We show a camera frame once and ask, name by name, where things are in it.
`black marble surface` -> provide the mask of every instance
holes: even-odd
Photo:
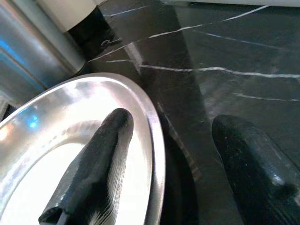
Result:
[[[300,9],[153,0],[100,7],[114,39],[89,65],[129,77],[151,97],[182,149],[200,224],[243,224],[211,122],[242,117],[300,168]]]

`oval metal tray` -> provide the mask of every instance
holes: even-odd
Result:
[[[38,224],[69,163],[116,108],[134,118],[117,221],[159,223],[165,149],[155,108],[131,80],[94,73],[49,89],[0,123],[4,224]]]

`glossy black surface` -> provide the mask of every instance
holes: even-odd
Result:
[[[122,42],[89,62],[137,82],[195,181],[200,224],[243,224],[211,137],[219,114],[258,125],[300,167],[300,9],[108,0]]]
[[[247,225],[300,223],[300,170],[263,130],[217,116],[212,136]]]

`metal cylinder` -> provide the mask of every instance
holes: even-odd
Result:
[[[32,0],[0,3],[0,97],[20,107],[78,73],[85,59]]]

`silver tray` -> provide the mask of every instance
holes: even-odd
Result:
[[[0,123],[0,217],[38,225],[69,163],[114,109],[134,118],[117,222],[158,224],[165,188],[165,149],[155,108],[117,74],[94,73],[37,96]]]

